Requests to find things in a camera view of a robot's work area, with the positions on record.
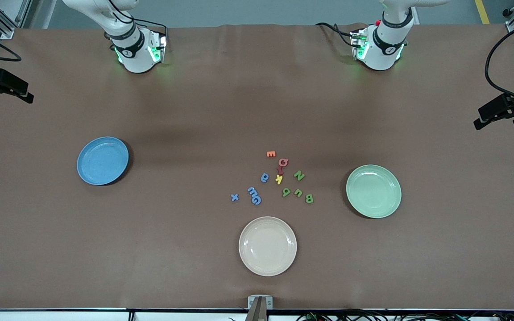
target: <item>brown tabletop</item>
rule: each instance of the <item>brown tabletop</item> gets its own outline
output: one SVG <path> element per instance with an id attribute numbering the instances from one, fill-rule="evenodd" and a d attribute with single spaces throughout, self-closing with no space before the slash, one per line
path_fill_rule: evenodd
<path id="1" fill-rule="evenodd" d="M 6 44 L 23 61 L 0 67 L 35 102 L 0 95 L 0 308 L 235 307 L 270 294 L 278 308 L 514 309 L 514 128 L 473 127 L 499 94 L 483 68 L 504 33 L 415 26 L 397 65 L 376 72 L 320 27 L 176 29 L 166 64 L 138 75 L 101 30 L 18 30 Z M 491 68 L 514 90 L 514 36 Z M 103 187 L 75 166 L 100 136 L 133 155 Z M 261 183 L 281 157 L 283 183 Z M 365 164 L 400 181 L 391 217 L 346 201 Z M 270 278 L 237 251 L 266 215 L 298 240 Z"/>

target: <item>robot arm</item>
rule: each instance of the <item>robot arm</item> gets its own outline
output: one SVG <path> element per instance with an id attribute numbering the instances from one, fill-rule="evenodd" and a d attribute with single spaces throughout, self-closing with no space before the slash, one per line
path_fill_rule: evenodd
<path id="1" fill-rule="evenodd" d="M 126 10 L 136 8 L 138 1 L 63 0 L 68 7 L 91 18 L 106 31 L 114 43 L 118 61 L 128 71 L 144 73 L 163 61 L 166 35 L 137 27 Z"/>
<path id="2" fill-rule="evenodd" d="M 126 10 L 136 8 L 138 0 L 112 0 L 124 16 L 108 0 L 63 0 L 67 7 L 77 10 L 99 24 L 109 35 L 122 35 L 130 30 L 132 20 Z"/>
<path id="3" fill-rule="evenodd" d="M 400 58 L 406 35 L 414 25 L 412 7 L 433 7 L 449 0 L 378 0 L 382 20 L 351 35 L 352 54 L 374 70 L 386 70 Z"/>
<path id="4" fill-rule="evenodd" d="M 378 0 L 384 6 L 384 18 L 392 24 L 401 24 L 411 7 L 435 7 L 449 0 Z"/>

